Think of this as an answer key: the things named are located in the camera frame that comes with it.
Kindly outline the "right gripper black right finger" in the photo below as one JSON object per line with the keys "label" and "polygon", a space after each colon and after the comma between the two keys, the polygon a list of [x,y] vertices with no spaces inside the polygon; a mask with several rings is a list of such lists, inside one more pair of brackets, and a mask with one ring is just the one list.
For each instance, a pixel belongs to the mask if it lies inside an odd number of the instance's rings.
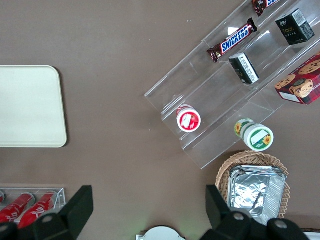
{"label": "right gripper black right finger", "polygon": [[205,189],[205,207],[212,229],[203,240],[306,240],[299,226],[287,219],[273,218],[267,225],[247,214],[231,211],[215,185]]}

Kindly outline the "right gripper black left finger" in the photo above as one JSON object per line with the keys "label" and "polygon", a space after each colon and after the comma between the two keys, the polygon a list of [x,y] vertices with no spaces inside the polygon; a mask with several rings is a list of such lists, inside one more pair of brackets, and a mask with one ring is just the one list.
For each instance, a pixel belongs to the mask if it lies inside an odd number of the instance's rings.
{"label": "right gripper black left finger", "polygon": [[19,229],[13,222],[0,225],[2,240],[76,240],[94,211],[93,188],[83,185],[58,212],[41,216]]}

